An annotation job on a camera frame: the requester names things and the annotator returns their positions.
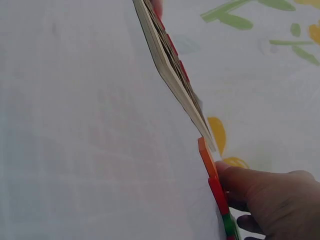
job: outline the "green object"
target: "green object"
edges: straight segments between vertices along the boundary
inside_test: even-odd
[[[251,21],[239,16],[231,15],[229,13],[221,14],[218,19],[221,23],[227,24],[238,30],[249,30],[254,26]]]
[[[258,0],[258,2],[273,9],[278,9],[283,11],[296,10],[296,8],[291,3],[285,0]]]
[[[222,4],[210,11],[207,11],[203,14],[201,14],[201,18],[206,22],[210,23],[214,20],[217,20],[219,16],[229,13],[232,10],[235,10],[242,5],[251,2],[252,0],[236,0],[236,1],[231,1],[225,4]]]
[[[295,54],[297,54],[300,58],[307,60],[309,63],[312,63],[316,66],[320,66],[320,62],[315,58],[315,56],[306,52],[301,47],[292,46],[292,51]]]
[[[235,236],[236,240],[241,240],[235,218],[231,213],[222,215],[224,229],[227,237]]]
[[[269,43],[272,45],[284,45],[284,46],[315,44],[313,41],[283,41],[283,40],[269,40]]]
[[[300,35],[301,35],[300,25],[298,23],[292,23],[291,27],[290,27],[290,32],[291,32],[292,36],[300,37]]]

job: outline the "yellow flower print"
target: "yellow flower print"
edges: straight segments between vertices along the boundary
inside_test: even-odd
[[[294,0],[297,4],[311,5],[320,9],[320,0]]]
[[[312,24],[309,26],[310,38],[320,45],[320,20],[319,25]]]
[[[211,127],[219,153],[222,157],[227,142],[225,127],[221,120],[217,117],[208,117],[208,122]],[[223,158],[223,161],[231,166],[241,167],[244,169],[249,168],[248,164],[245,161],[234,156]]]

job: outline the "fingernail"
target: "fingernail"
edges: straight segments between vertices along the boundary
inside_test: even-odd
[[[215,166],[218,173],[222,173],[224,170],[231,167],[229,164],[227,164],[224,161],[216,161]]]

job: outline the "hand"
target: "hand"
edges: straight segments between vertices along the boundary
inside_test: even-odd
[[[163,12],[163,0],[151,0],[155,13],[161,18]]]
[[[251,213],[237,219],[240,228],[268,240],[320,239],[320,183],[309,172],[270,173],[221,161],[216,168],[229,206]]]

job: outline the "paper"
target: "paper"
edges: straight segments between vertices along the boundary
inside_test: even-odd
[[[200,134],[133,3],[0,11],[0,239],[224,239]]]

